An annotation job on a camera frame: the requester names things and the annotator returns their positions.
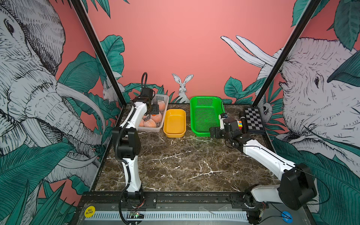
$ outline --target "sticker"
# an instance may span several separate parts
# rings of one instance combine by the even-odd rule
[[[288,224],[289,223],[292,223],[292,216],[291,214],[288,212],[288,211],[284,211],[281,213],[281,216],[283,217],[283,220],[285,222],[287,222]]]
[[[85,209],[84,215],[86,218],[90,218],[94,215],[94,213],[95,213],[95,207],[89,206]]]
[[[239,126],[239,129],[241,129],[243,127],[243,123],[241,122],[241,120],[238,120],[238,126]]]

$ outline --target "elephant eye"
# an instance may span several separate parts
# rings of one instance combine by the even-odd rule
[[[13,28],[13,26],[11,26],[11,24],[9,23],[9,21],[5,19],[5,20],[4,20],[4,24],[5,24],[6,28],[8,29],[8,31],[10,32],[10,34],[13,35],[13,33],[14,33],[14,28]]]
[[[316,84],[316,87],[319,88],[319,77],[316,77],[314,82]]]

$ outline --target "checkerboard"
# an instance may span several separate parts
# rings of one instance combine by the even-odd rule
[[[261,122],[260,112],[257,108],[245,108],[248,132],[265,134],[264,126]]]

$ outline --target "green plastic basket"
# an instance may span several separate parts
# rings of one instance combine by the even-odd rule
[[[191,130],[198,137],[210,137],[209,128],[220,127],[219,115],[225,112],[221,98],[196,96],[190,100]]]

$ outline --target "white rabbit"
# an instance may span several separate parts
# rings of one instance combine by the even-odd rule
[[[181,99],[179,103],[190,103],[190,100],[188,99],[188,97],[186,96],[186,87],[185,87],[185,84],[187,82],[189,82],[193,77],[194,75],[190,74],[188,75],[184,82],[182,83],[181,82],[181,79],[178,75],[172,73],[172,76],[174,77],[174,80],[176,83],[180,84],[180,88],[179,88],[179,98]]]

